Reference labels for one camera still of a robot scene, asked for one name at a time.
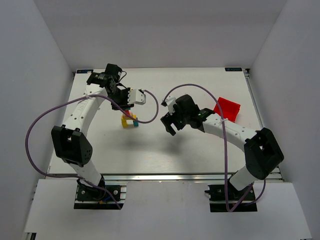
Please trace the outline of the teal rectangular block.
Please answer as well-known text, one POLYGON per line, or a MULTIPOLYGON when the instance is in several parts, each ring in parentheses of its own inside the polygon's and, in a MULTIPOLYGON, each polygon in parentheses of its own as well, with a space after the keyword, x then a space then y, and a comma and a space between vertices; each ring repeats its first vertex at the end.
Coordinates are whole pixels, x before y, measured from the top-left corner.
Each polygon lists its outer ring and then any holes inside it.
POLYGON ((134 127, 138 127, 138 126, 139 126, 139 123, 134 120, 134 121, 133 121, 133 126, 134 126, 134 127))

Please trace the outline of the natural wood block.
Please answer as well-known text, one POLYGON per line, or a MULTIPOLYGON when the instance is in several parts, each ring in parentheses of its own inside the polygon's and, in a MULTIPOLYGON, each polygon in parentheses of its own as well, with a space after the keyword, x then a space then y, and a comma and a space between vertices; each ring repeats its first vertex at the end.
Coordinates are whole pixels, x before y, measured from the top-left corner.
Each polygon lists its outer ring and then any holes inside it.
POLYGON ((126 119, 126 120, 130 120, 130 119, 132 120, 134 118, 134 116, 133 115, 127 116, 127 115, 123 114, 122 118, 126 119))

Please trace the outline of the red plastic bin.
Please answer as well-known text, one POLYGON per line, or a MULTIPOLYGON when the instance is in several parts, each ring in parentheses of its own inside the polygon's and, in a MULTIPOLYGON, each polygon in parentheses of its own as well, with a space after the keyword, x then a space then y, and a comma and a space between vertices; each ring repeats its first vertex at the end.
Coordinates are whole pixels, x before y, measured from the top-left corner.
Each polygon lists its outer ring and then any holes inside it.
POLYGON ((241 105, 223 97, 219 97, 217 102, 213 111, 218 115, 221 115, 220 110, 222 110, 223 118, 235 123, 241 105))

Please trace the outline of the yellow arch block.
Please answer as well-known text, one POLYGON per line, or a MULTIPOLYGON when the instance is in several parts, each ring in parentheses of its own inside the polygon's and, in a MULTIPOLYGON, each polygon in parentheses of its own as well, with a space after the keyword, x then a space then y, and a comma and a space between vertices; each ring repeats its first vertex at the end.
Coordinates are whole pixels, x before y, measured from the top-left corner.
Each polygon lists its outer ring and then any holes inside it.
POLYGON ((121 118, 121 125, 123 128, 137 128, 136 126, 134 126, 132 119, 123 119, 121 118))

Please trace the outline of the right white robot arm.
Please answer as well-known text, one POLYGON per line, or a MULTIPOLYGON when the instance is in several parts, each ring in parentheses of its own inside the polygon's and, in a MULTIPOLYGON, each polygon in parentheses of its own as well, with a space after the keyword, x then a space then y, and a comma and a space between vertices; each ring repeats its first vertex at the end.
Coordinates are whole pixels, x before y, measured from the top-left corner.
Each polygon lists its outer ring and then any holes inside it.
POLYGON ((265 180, 284 160, 284 154, 268 128, 254 130, 224 120, 209 108, 200 109, 188 94, 179 98, 168 96, 162 105, 168 108, 168 112, 161 122, 172 136, 189 125, 203 133, 226 138, 244 152, 244 167, 228 179, 228 185, 236 191, 242 191, 257 180, 265 180))

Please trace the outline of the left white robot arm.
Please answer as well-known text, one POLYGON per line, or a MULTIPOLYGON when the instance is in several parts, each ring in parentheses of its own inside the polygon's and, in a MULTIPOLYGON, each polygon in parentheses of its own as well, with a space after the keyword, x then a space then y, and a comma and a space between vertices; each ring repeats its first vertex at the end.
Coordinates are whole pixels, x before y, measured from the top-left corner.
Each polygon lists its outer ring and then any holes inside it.
POLYGON ((108 97, 122 110, 133 107, 133 104, 128 104, 130 88, 121 89, 117 86, 122 72, 119 66, 109 63, 105 71, 91 73, 83 91, 84 99, 77 103, 72 114, 61 126, 54 126, 51 130, 56 156, 69 164, 84 181, 99 187, 102 186, 102 175, 91 160, 93 147, 87 139, 87 133, 105 99, 90 95, 108 97))

